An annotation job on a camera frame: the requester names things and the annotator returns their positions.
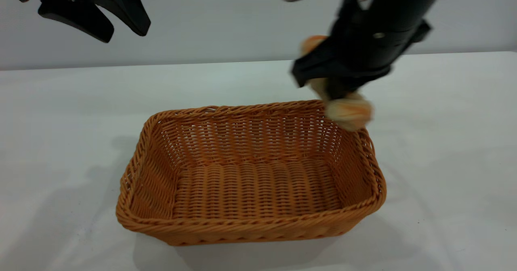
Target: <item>table surface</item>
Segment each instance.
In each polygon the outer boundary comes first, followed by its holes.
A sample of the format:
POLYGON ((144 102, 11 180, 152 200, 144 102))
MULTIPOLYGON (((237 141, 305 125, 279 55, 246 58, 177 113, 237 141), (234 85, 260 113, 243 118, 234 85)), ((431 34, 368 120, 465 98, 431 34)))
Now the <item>table surface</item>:
POLYGON ((0 72, 0 270, 515 269, 513 52, 404 56, 364 88, 388 198, 344 236, 175 248, 118 224, 119 179, 150 115, 314 98, 289 67, 0 72))

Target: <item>basket bottom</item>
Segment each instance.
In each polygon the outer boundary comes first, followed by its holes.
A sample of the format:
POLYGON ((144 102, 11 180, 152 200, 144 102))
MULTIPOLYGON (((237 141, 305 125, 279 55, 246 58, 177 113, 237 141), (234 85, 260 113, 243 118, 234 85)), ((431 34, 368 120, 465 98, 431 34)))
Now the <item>basket bottom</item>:
POLYGON ((300 216, 343 207, 322 159, 209 164, 184 170, 173 219, 300 216))

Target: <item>orange basket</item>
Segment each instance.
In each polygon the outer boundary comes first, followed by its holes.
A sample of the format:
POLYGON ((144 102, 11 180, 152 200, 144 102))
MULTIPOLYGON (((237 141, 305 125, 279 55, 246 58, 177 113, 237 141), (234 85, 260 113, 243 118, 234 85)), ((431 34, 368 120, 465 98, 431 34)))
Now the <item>orange basket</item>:
POLYGON ((324 112, 312 100, 153 115, 120 180, 118 221, 174 246, 344 234, 386 184, 368 132, 324 112))

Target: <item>basket rim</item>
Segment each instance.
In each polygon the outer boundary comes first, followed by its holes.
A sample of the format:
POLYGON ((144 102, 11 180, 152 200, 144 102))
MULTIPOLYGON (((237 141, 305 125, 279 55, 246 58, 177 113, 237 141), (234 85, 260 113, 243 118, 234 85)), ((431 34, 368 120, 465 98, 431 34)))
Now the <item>basket rim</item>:
MULTIPOLYGON (((371 188, 372 195, 354 205, 350 205, 344 208, 340 208, 338 210, 325 210, 323 212, 316 212, 314 214, 303 214, 301 216, 284 216, 284 217, 272 217, 272 218, 249 218, 249 219, 204 219, 204 218, 181 218, 181 219, 155 219, 155 218, 140 218, 139 216, 135 216, 133 212, 131 212, 131 203, 133 199, 133 195, 135 193, 135 188, 132 185, 135 184, 137 177, 133 177, 129 179, 129 169, 130 165, 135 161, 137 155, 141 157, 141 161, 146 161, 147 159, 147 151, 146 144, 147 141, 151 138, 151 133, 153 129, 160 124, 160 120, 163 116, 175 115, 176 118, 182 118, 182 115, 188 115, 189 118, 192 115, 199 115, 200 117, 206 116, 227 116, 229 113, 231 114, 239 114, 242 109, 246 109, 247 115, 249 115, 250 109, 254 109, 256 113, 263 113, 265 110, 267 111, 277 111, 277 110, 286 110, 286 106, 293 106, 293 109, 303 108, 303 109, 321 109, 324 110, 324 104, 321 100, 306 100, 306 101, 291 101, 291 102, 277 102, 277 103, 269 103, 269 104, 257 104, 257 105, 240 105, 240 106, 207 106, 207 107, 198 107, 192 109, 178 109, 172 111, 161 111, 153 116, 151 116, 147 122, 144 124, 144 129, 140 134, 140 139, 137 144, 137 149, 129 162, 124 175, 120 179, 120 195, 118 197, 118 203, 116 207, 116 216, 118 221, 127 229, 134 231, 142 231, 143 229, 147 229, 148 227, 160 227, 167 226, 173 227, 177 226, 179 228, 185 227, 188 225, 198 226, 198 225, 285 225, 286 223, 295 223, 297 221, 310 220, 316 218, 323 218, 326 216, 338 216, 338 215, 346 215, 349 219, 359 219, 367 216, 376 211, 378 207, 380 207, 384 200, 386 199, 386 183, 384 181, 384 177, 382 172, 380 171, 377 160, 375 159, 375 149, 373 147, 372 141, 369 138, 368 131, 366 129, 361 129, 357 132, 354 132, 356 146, 362 150, 362 162, 364 165, 364 169, 367 170, 367 175, 371 180, 371 188), (369 206, 378 203, 378 207, 375 209, 368 208, 369 206)), ((135 171, 135 176, 138 176, 138 170, 135 171)))

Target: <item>white wall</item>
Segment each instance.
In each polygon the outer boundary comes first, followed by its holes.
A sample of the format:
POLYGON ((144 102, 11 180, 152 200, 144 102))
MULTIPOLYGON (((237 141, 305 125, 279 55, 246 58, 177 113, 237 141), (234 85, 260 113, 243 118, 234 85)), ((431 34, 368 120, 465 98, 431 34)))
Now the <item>white wall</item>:
MULTIPOLYGON (((37 15, 39 0, 0 0, 0 69, 291 59, 324 34, 339 0, 142 0, 152 25, 139 37, 109 15, 109 44, 37 15)), ((517 0, 442 0, 435 30, 412 53, 517 48, 517 0)))

